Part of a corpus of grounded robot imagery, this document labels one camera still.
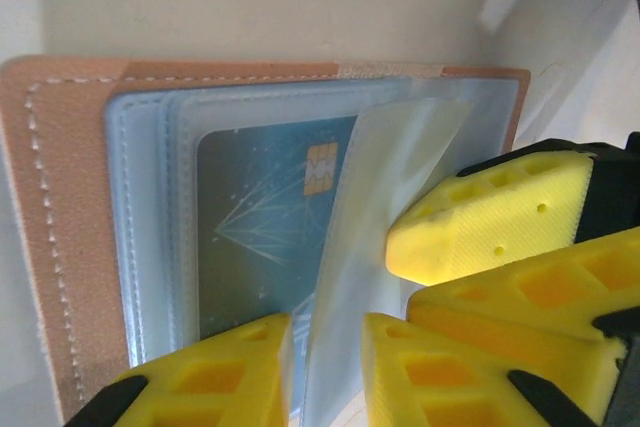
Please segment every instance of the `tan leather cover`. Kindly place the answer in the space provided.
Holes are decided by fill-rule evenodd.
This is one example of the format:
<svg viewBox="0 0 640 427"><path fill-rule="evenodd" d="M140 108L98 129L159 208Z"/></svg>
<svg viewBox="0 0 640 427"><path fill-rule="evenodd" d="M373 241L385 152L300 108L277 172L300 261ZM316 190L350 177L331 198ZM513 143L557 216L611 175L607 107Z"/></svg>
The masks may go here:
<svg viewBox="0 0 640 427"><path fill-rule="evenodd" d="M104 108L118 93L336 78L505 77L526 71L384 63L224 63L27 57L4 66L0 112L14 203L61 418L128 367Z"/></svg>

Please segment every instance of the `card chip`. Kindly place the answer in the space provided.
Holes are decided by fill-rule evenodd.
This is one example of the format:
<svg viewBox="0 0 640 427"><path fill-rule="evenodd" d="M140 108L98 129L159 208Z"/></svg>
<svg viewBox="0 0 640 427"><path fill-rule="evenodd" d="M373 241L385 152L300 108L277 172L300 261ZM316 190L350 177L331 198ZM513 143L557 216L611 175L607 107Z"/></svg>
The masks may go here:
<svg viewBox="0 0 640 427"><path fill-rule="evenodd" d="M338 143L318 144L309 147L307 170L304 174L304 195L314 195L331 190L336 171Z"/></svg>

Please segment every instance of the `white surface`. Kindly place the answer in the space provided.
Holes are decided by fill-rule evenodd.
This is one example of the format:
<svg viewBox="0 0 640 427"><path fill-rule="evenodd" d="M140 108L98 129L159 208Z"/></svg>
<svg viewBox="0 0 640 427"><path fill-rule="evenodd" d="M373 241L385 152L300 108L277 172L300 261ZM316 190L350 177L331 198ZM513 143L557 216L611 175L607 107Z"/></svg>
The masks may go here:
<svg viewBox="0 0 640 427"><path fill-rule="evenodd" d="M484 0L0 0L0 60L45 52L524 67L533 81L522 142L553 132L621 144L640 128L640 27L630 2L517 0L488 34L477 22ZM4 181L0 424L50 426L51 389L6 190Z"/></svg>

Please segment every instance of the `blue card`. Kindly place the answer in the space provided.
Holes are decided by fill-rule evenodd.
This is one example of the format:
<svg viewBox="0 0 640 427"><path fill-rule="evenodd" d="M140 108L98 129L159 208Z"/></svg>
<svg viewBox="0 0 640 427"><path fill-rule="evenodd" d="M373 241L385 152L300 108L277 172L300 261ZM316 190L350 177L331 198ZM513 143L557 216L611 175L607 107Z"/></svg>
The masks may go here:
<svg viewBox="0 0 640 427"><path fill-rule="evenodd" d="M198 145L200 335L293 314L292 413L314 292L356 117L211 132Z"/></svg>

